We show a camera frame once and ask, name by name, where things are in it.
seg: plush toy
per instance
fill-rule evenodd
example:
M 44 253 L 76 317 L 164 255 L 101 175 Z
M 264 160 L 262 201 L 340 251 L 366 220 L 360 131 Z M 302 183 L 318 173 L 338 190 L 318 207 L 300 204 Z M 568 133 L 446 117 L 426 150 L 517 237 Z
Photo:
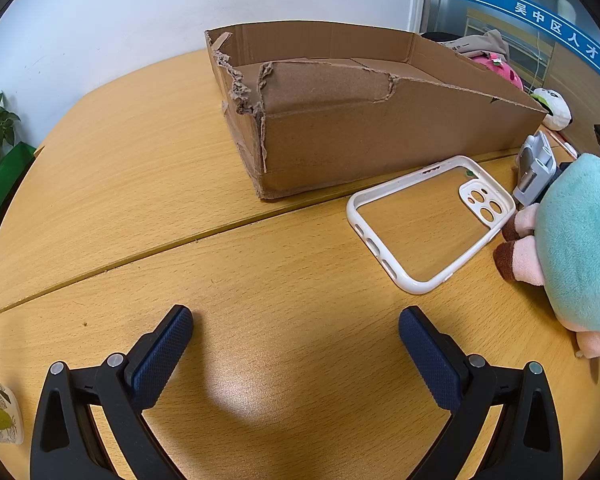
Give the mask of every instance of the plush toy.
M 502 230 L 506 280 L 544 285 L 557 319 L 577 332 L 580 356 L 600 356 L 600 158 L 585 153 Z
M 536 88 L 531 97 L 538 101 L 542 105 L 542 108 L 547 110 L 548 114 L 542 121 L 542 124 L 547 128 L 558 132 L 573 123 L 571 111 L 566 101 L 555 90 Z
M 524 90 L 522 79 L 520 79 L 520 76 L 516 74 L 516 71 L 507 64 L 504 60 L 504 56 L 488 52 L 483 56 L 472 57 L 471 60 L 484 65 L 489 70 L 509 81 L 516 88 Z

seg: phone holder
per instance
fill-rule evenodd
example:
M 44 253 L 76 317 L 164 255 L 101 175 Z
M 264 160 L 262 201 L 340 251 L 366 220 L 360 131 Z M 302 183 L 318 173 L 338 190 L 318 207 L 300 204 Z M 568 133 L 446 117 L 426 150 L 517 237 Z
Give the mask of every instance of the phone holder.
M 493 367 L 465 355 L 417 306 L 402 311 L 400 338 L 440 408 L 451 417 L 408 480 L 452 480 L 474 448 L 491 406 L 500 419 L 475 480 L 562 480 L 562 447 L 544 369 Z
M 551 184 L 556 170 L 554 152 L 540 130 L 529 135 L 516 156 L 518 185 L 513 198 L 523 206 L 531 205 L 542 191 Z
M 193 333 L 190 310 L 175 305 L 127 355 L 71 370 L 53 363 L 46 375 L 31 444 L 32 480 L 120 480 L 102 444 L 91 405 L 102 406 L 138 480 L 184 480 L 154 437 L 142 410 L 154 406 Z

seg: wooden table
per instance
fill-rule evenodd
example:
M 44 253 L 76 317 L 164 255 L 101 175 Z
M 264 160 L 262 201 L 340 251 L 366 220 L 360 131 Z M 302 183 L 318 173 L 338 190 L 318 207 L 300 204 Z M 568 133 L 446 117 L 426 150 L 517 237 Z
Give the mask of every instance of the wooden table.
M 85 97 L 49 135 L 8 211 L 0 381 L 20 401 L 27 436 L 21 447 L 0 445 L 0 457 L 16 478 L 28 478 L 49 365 L 125 352 L 182 303 L 195 313 L 193 342 L 145 417 L 187 478 L 405 478 L 447 417 L 397 335 L 400 311 L 419 304 L 466 352 L 545 366 L 565 479 L 576 479 L 600 447 L 598 362 L 574 357 L 573 334 L 541 288 L 499 277 L 491 253 L 500 235 L 431 293 L 404 293 L 346 220 L 347 195 L 380 179 L 257 200 L 205 56 L 158 63 Z M 513 188 L 510 154 L 479 160 Z M 443 191 L 427 193 L 435 202 Z M 414 224 L 402 240 L 432 245 L 416 252 L 416 268 L 448 253 L 433 233 L 475 222 L 426 208 L 417 219 L 429 227 Z M 96 419 L 118 473 L 133 478 L 102 412 Z

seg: cardboard box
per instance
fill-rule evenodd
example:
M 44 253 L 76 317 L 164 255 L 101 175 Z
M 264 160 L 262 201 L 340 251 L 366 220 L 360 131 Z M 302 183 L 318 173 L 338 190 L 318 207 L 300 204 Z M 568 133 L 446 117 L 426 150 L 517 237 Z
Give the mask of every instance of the cardboard box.
M 410 32 L 267 22 L 205 35 L 224 116 L 265 199 L 518 148 L 545 115 L 483 65 Z

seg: blue textured gripper pad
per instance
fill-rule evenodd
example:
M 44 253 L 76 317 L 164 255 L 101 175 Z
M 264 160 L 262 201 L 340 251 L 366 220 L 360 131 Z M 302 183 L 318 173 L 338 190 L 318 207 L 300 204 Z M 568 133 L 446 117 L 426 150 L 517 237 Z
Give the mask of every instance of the blue textured gripper pad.
M 132 378 L 131 404 L 136 410 L 145 410 L 157 402 L 192 334 L 193 316 L 188 308 L 183 308 Z
M 455 413 L 462 401 L 460 377 L 442 350 L 408 308 L 400 313 L 398 331 L 438 406 Z

